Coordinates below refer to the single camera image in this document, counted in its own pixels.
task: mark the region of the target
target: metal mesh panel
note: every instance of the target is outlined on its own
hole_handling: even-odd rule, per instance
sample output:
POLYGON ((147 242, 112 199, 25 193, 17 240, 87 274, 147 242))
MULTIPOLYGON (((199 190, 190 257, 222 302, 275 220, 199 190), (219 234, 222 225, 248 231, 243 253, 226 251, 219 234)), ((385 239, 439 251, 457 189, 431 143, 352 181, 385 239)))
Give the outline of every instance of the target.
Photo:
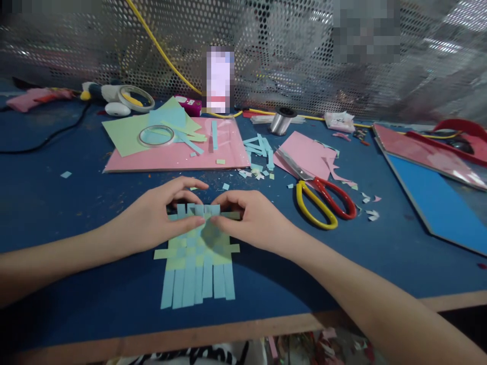
MULTIPOLYGON (((405 122, 459 115, 487 125, 485 0, 401 2, 398 63, 336 63, 333 0, 134 3, 170 60, 198 89, 206 47, 234 47, 239 107, 347 110, 405 122)), ((195 96, 125 0, 99 4, 92 14, 4 16, 1 74, 78 90, 84 81, 118 78, 156 97, 195 96)))

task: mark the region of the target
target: blue table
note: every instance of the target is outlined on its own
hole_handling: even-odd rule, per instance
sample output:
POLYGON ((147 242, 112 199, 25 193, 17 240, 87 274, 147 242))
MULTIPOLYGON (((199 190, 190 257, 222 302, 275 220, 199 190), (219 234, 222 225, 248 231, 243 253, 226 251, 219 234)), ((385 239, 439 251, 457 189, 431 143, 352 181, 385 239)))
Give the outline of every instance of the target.
MULTIPOLYGON (((58 101, 29 114, 2 113, 0 150, 37 145, 53 131, 73 123, 83 107, 77 101, 58 101)), ((93 105, 80 127, 40 151, 0 155, 2 252, 94 229, 118 215, 147 189, 180 175, 102 174, 113 145, 101 125, 109 117, 98 116, 100 110, 102 106, 93 105), (65 171, 73 174, 64 179, 60 175, 65 171)), ((277 148, 286 138, 269 135, 267 126, 253 126, 243 117, 237 122, 243 139, 259 132, 277 148)), ((336 230, 316 228, 297 210, 295 190, 287 188, 296 180, 279 168, 274 181, 243 179, 235 171, 185 174, 210 185, 207 191, 196 192, 204 203, 221 193, 217 190, 223 183, 230 184, 231 189, 260 190, 299 228, 416 298, 427 298, 425 303, 433 309, 453 309, 485 300, 487 276, 476 264, 486 259, 426 233, 370 134, 367 141, 371 146, 366 147, 354 138, 347 142, 333 137, 322 122, 291 125, 288 135, 294 130, 341 150, 337 173, 357 182, 359 191, 345 185, 343 188, 360 206, 360 192, 382 197, 380 202, 363 206, 377 210, 379 220, 369 222, 363 212, 353 221, 339 219, 336 230)), ((308 206, 313 214, 319 214, 310 202, 308 206)), ((325 317, 327 313, 339 313, 337 303, 303 270, 247 244, 233 256, 236 300, 208 299, 190 308, 160 310, 164 262, 152 256, 148 251, 79 273, 2 311, 2 328, 7 331, 3 345, 11 351, 51 347, 70 356, 77 351, 77 361, 95 361, 121 352, 160 351, 171 346, 174 349, 300 331, 317 325, 312 313, 324 313, 325 317), (299 323, 313 324, 306 327, 299 323), (226 327, 209 327, 217 325, 226 327), (232 330, 225 332, 224 338, 218 337, 224 328, 232 330), (138 337, 152 333, 150 337, 138 337), (125 341, 123 351, 120 338, 125 341), (84 341, 97 342, 79 344, 84 341), (100 346, 104 346, 103 354, 94 350, 100 346)))

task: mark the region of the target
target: tape roll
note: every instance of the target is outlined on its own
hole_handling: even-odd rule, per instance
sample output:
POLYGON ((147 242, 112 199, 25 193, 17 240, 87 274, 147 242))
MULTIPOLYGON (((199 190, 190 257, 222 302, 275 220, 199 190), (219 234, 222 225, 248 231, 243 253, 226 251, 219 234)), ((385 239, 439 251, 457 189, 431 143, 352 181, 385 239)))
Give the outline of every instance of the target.
POLYGON ((136 86, 132 86, 132 85, 121 86, 117 91, 117 96, 118 96, 119 101, 122 104, 124 104, 128 108, 132 109, 133 111, 136 111, 139 113, 148 113, 152 109, 154 109, 154 107, 156 106, 156 102, 154 101, 152 96, 149 95, 148 92, 146 92, 146 91, 144 91, 141 88, 138 88, 136 86), (134 93, 137 93, 137 94, 143 96, 144 98, 146 98, 149 101, 150 105, 149 106, 138 106, 138 105, 131 103, 130 101, 125 99, 125 97, 123 96, 123 94, 129 94, 130 95, 130 92, 134 92, 134 93))

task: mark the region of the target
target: scissor blade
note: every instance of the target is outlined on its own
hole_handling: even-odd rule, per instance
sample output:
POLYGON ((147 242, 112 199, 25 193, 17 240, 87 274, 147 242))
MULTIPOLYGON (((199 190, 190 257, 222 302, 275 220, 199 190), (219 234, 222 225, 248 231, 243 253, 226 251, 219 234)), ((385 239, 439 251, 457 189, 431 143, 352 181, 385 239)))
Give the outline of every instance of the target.
POLYGON ((294 160, 283 149, 278 149, 276 153, 284 160, 284 162, 299 176, 301 180, 313 180, 313 177, 299 167, 294 160))

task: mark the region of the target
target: wire spool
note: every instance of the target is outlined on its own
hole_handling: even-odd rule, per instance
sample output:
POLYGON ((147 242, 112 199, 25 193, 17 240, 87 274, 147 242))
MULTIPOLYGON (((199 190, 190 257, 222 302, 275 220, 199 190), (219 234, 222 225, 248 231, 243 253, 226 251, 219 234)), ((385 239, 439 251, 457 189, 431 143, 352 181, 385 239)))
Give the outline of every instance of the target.
POLYGON ((279 106, 275 109, 274 119, 270 124, 269 130, 272 134, 282 136, 286 134, 291 120, 298 114, 287 107, 279 106))

